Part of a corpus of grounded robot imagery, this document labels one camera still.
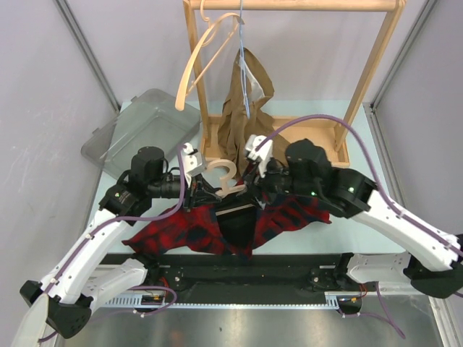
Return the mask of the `red plaid cloth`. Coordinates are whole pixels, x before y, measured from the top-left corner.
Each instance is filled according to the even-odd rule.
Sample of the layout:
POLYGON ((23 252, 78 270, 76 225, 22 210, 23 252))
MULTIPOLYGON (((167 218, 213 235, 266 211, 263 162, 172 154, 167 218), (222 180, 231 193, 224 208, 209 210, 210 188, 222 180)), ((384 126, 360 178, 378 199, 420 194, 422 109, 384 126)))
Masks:
POLYGON ((159 256, 187 247, 194 252, 235 254, 245 259, 252 251, 286 231, 298 231, 313 222, 330 223, 330 214, 315 199, 278 197, 264 209, 248 207, 217 215, 212 205, 179 210, 153 221, 123 245, 135 253, 159 256))

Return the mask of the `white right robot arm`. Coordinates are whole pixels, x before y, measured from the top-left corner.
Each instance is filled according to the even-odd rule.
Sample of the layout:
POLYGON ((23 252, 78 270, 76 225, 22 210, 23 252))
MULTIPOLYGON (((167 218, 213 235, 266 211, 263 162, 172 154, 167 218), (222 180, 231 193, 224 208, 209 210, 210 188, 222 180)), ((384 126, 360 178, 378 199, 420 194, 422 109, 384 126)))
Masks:
POLYGON ((366 225, 403 248, 397 254, 343 254, 334 271, 340 289, 398 283, 439 299, 461 291, 462 237, 413 215, 359 171, 333 166, 323 148, 298 140, 287 147, 287 163, 282 164, 273 156, 272 140, 259 136, 248 144, 247 159, 257 166, 251 180, 257 197, 309 200, 322 211, 366 225))

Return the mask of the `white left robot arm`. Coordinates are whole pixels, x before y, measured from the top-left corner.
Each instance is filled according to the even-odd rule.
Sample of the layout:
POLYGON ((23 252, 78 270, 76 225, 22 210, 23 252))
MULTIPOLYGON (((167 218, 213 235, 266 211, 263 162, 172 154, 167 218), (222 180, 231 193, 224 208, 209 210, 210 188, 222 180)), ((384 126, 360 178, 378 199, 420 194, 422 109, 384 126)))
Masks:
POLYGON ((157 286, 160 272, 144 256, 131 256, 118 267, 98 277, 94 271, 119 238, 133 223, 144 221, 144 213, 158 198, 176 199, 168 212, 152 220, 165 221, 196 197, 224 197, 227 178, 219 188, 208 187, 203 173, 225 168, 235 174, 228 160, 207 161, 190 143, 179 147, 179 174, 168 170, 168 161, 158 147, 142 147, 132 157, 130 167, 110 187, 99 203, 93 219, 62 260, 39 281, 28 280, 20 295, 29 309, 23 317, 13 346, 39 346, 53 335, 71 338, 86 326, 97 309, 126 291, 168 292, 157 286))

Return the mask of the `light blue wire hanger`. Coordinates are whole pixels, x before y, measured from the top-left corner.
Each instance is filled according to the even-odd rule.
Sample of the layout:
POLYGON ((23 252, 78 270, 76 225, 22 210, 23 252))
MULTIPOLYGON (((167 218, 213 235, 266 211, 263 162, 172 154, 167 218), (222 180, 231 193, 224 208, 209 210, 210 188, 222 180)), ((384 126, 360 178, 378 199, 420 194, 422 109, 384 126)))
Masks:
POLYGON ((246 76, 246 63, 245 63, 245 50, 244 50, 244 43, 243 43, 243 25, 244 20, 242 19, 242 12, 243 12, 243 0, 239 1, 239 68, 240 68, 240 84, 242 88, 242 96, 243 96, 243 105, 245 107, 246 117, 250 119, 250 105, 249 99, 247 96, 247 76, 246 76))

